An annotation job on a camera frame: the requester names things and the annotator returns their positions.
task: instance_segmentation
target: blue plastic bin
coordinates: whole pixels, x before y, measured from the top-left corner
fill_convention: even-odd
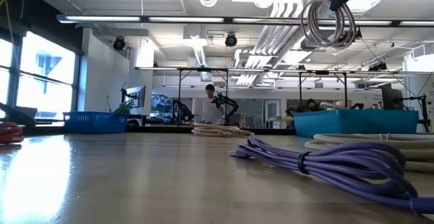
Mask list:
[[[125,132],[128,115],[104,112],[63,113],[67,133],[106,134]]]
[[[417,111],[339,109],[294,114],[298,136],[315,134],[414,134]]]

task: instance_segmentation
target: white wall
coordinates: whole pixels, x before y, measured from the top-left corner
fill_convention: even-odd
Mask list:
[[[84,57],[80,67],[79,111],[115,110],[121,103],[121,87],[128,81],[130,62],[115,50],[83,31]]]
[[[140,114],[149,115],[151,113],[151,94],[153,90],[153,71],[136,70],[137,60],[140,56],[139,48],[132,48],[130,50],[130,69],[128,73],[129,88],[137,86],[146,86],[146,94],[144,98],[145,108],[140,110]]]

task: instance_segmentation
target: dome camera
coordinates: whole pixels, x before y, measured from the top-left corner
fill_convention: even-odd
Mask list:
[[[229,33],[224,44],[226,44],[226,47],[235,47],[237,45],[237,38],[235,37],[235,34]]]
[[[117,51],[125,49],[125,37],[116,37],[116,41],[113,43],[113,48]]]

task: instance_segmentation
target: white shirt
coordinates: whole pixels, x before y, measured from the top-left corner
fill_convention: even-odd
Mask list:
[[[202,98],[202,121],[218,124],[222,113],[215,103],[211,103],[213,100],[214,98]]]

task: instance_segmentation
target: window frame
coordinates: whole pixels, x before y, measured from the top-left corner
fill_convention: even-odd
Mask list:
[[[83,56],[82,52],[76,52],[75,50],[71,50],[69,48],[64,47],[63,45],[57,44],[54,41],[51,41],[50,39],[45,38],[43,35],[40,35],[39,33],[34,33],[35,35],[38,35],[48,41],[51,41],[52,43],[55,43],[56,45],[59,45],[62,48],[65,48],[75,55],[75,63],[74,63],[74,75],[73,75],[73,83],[65,83],[63,81],[58,81],[57,79],[52,79],[49,77],[45,77],[38,74],[32,74],[26,71],[21,71],[21,57],[22,57],[22,44],[23,39],[25,35],[27,34],[27,31],[24,33],[24,36],[19,36],[15,33],[12,34],[12,37],[14,38],[14,41],[12,42],[11,39],[11,33],[9,30],[3,29],[0,27],[0,39],[3,39],[4,41],[8,41],[12,43],[12,59],[11,59],[11,65],[10,67],[5,67],[3,65],[0,65],[0,68],[5,69],[9,72],[9,85],[7,88],[7,102],[6,105],[10,107],[15,107],[17,104],[18,99],[18,88],[20,85],[20,76],[26,75],[29,77],[32,77],[34,79],[40,79],[43,81],[47,81],[50,83],[58,83],[62,85],[68,85],[72,88],[72,101],[71,101],[71,111],[77,110],[77,101],[78,101],[78,93],[79,93],[79,71],[80,71],[80,64],[81,64],[81,57]],[[41,122],[59,122],[62,121],[61,119],[37,119],[37,121]]]

